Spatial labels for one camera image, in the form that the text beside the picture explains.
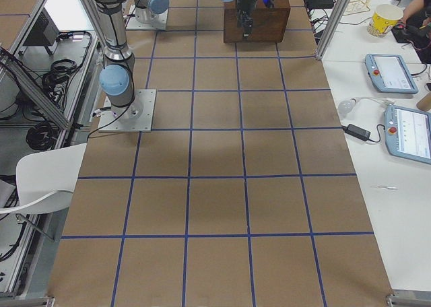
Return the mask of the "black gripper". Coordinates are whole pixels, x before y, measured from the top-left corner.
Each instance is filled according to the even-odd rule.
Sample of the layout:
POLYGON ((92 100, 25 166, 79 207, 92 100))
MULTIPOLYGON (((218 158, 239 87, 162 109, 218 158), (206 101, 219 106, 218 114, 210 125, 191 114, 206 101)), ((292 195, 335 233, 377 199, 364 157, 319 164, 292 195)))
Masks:
POLYGON ((248 38, 253 30, 253 19, 249 16, 255 9, 257 0, 236 0, 236 14, 243 28, 242 36, 248 38))

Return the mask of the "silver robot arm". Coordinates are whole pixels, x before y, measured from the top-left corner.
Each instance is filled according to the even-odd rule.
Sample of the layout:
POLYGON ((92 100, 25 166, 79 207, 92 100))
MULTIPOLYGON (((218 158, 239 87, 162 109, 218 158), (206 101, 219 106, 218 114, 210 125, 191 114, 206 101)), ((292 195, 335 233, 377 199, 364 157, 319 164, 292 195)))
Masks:
MULTIPOLYGON (((120 65, 129 71, 127 91, 120 94, 123 100, 115 104, 115 108, 128 109, 135 101, 133 89, 133 66, 135 62, 133 51, 129 48, 125 23, 123 19, 123 3, 128 0, 90 0, 93 3, 88 10, 90 17, 96 17, 98 37, 105 43, 105 60, 109 65, 120 65)), ((258 0, 221 0, 224 3, 236 3, 236 18, 242 37, 248 38, 253 30, 252 12, 258 0)), ((152 13, 164 13, 169 7, 169 0, 136 0, 152 13)))
POLYGON ((169 0, 134 0, 135 18, 142 24, 149 24, 169 8, 169 0))

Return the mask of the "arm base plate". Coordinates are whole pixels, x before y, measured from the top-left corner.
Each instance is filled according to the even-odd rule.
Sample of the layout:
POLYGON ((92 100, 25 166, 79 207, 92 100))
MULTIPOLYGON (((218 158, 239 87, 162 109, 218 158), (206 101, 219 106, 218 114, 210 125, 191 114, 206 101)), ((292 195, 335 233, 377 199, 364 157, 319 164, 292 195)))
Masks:
POLYGON ((141 31, 165 30, 167 19, 168 10, 161 14, 155 14, 148 8, 135 10, 135 5, 132 4, 127 14, 126 29, 141 31))
POLYGON ((156 103, 156 90, 135 90, 134 102, 123 114, 124 108, 113 107, 100 115, 98 128, 101 133, 150 132, 156 103))

